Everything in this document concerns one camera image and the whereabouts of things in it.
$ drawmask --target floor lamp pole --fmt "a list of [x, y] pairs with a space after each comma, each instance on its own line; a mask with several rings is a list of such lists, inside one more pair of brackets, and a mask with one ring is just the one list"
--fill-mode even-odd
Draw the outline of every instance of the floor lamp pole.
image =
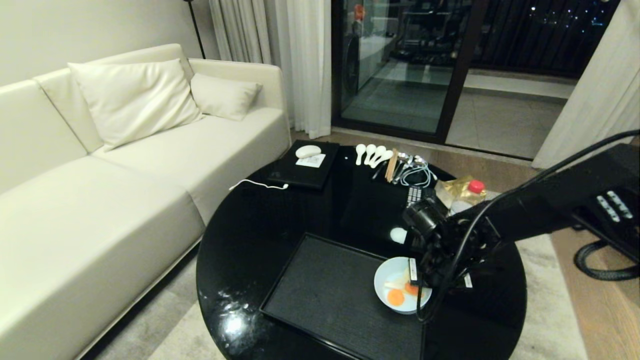
[[196, 29], [196, 36], [198, 37], [198, 45], [200, 45], [200, 52], [202, 52], [202, 58], [206, 59], [207, 57], [204, 56], [204, 48], [202, 47], [202, 40], [200, 39], [200, 32], [198, 31], [198, 24], [196, 23], [196, 15], [193, 13], [193, 6], [191, 5], [191, 2], [193, 2], [193, 0], [184, 0], [187, 2], [187, 4], [189, 4], [189, 11], [191, 12], [191, 20], [193, 21], [193, 28]]

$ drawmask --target gold packaging bag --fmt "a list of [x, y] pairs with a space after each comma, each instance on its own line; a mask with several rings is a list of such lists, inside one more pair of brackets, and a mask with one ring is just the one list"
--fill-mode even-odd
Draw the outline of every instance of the gold packaging bag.
[[436, 184], [436, 195], [447, 208], [451, 207], [454, 201], [462, 200], [471, 205], [479, 204], [484, 201], [486, 191], [481, 193], [473, 193], [468, 190], [469, 183], [474, 178], [471, 175], [461, 177], [451, 181], [439, 181]]

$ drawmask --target wooden floor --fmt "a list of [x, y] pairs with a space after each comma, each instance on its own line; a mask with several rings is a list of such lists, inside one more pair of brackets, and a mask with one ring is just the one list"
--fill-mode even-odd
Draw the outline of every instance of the wooden floor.
[[[302, 132], [293, 132], [294, 139], [308, 140]], [[432, 149], [426, 143], [378, 136], [333, 132], [318, 141], [337, 142], [342, 145], [375, 143], [408, 154], [420, 155], [428, 162], [456, 177], [473, 175], [482, 180], [487, 189], [504, 192], [535, 175], [523, 163], [486, 158], [485, 155], [450, 148]], [[565, 229], [552, 234], [558, 260], [563, 269], [573, 308], [578, 318], [582, 338], [590, 360], [640, 359], [640, 288], [638, 279], [604, 282], [589, 278], [573, 265], [573, 255], [583, 245], [596, 241], [585, 232]], [[621, 268], [628, 260], [614, 250], [603, 249], [592, 256], [589, 265], [594, 268]]]

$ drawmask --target sofa armrest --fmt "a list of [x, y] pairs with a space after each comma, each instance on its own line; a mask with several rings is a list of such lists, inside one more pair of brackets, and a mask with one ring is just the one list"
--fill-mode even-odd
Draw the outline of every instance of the sofa armrest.
[[203, 59], [189, 59], [189, 64], [195, 74], [261, 83], [262, 90], [258, 93], [256, 105], [281, 109], [284, 111], [288, 123], [287, 98], [284, 93], [282, 71], [279, 67], [258, 63]]

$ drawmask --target red bottle cap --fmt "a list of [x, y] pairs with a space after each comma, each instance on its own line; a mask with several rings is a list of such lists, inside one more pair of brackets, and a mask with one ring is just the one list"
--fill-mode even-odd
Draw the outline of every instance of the red bottle cap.
[[484, 183], [480, 180], [471, 180], [468, 189], [472, 193], [481, 193], [484, 190]]

